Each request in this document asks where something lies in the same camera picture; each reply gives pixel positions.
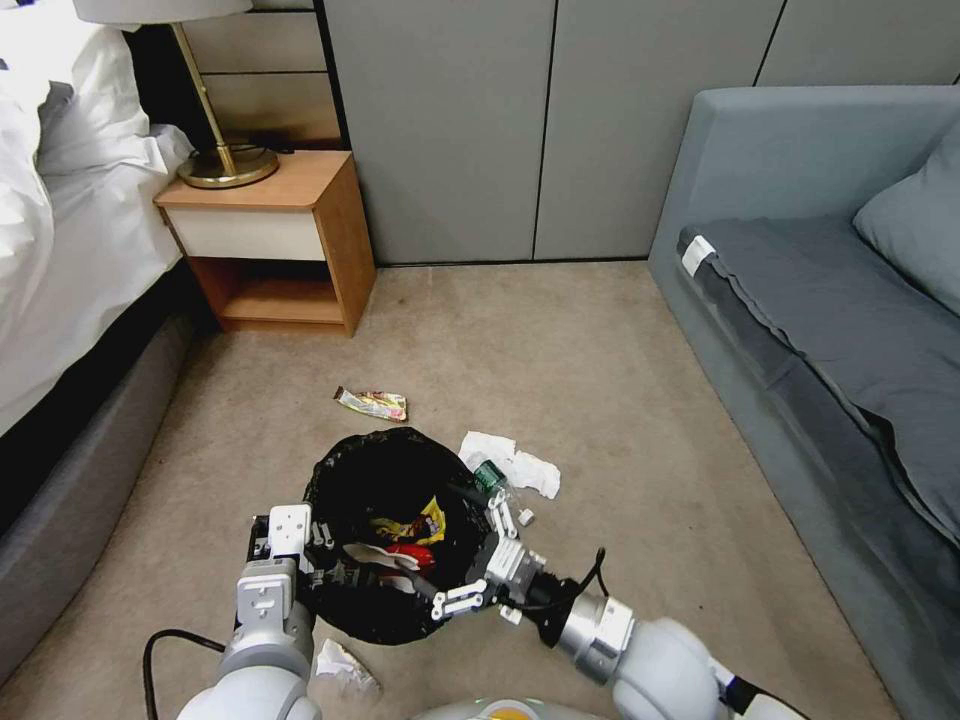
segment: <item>wooden nightstand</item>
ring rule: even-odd
[[[353,156],[301,151],[246,187],[154,202],[224,330],[353,335],[376,278]]]

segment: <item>bed frame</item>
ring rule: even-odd
[[[93,570],[140,473],[197,327],[199,298],[183,302],[191,293],[189,288],[184,292],[182,278],[177,277],[182,273],[180,268],[170,271],[148,291],[153,293],[151,305],[160,303],[167,309],[149,318],[153,324],[139,339],[134,337],[137,333],[125,330],[130,324],[148,321],[144,298],[111,326],[119,333],[112,338],[105,334],[85,356],[110,343],[111,354],[130,351],[129,361],[117,373],[119,379],[96,399],[89,419],[64,443],[45,480],[41,478],[32,499],[0,538],[0,607],[4,608],[0,684],[40,641]],[[78,361],[74,368],[82,364]],[[71,381],[65,374],[61,383],[67,392],[58,383],[50,395],[61,390],[56,402],[65,408],[64,403],[77,401],[77,393],[71,390],[83,380]],[[52,421],[56,410],[45,409],[46,419]],[[57,452],[49,444],[46,449],[39,442],[31,445],[35,453]],[[8,469],[11,466],[17,464],[7,464]],[[7,482],[16,481],[16,477],[7,478]]]

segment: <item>white drawer front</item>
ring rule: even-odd
[[[320,231],[310,210],[167,208],[167,216],[188,255],[324,259]]]

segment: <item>gray blanket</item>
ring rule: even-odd
[[[703,262],[887,449],[913,507],[960,546],[960,318],[844,218],[711,222],[683,231],[681,256],[697,235],[715,250]]]

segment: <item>lamp shade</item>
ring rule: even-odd
[[[246,12],[251,0],[73,0],[77,17],[102,25],[186,22]]]

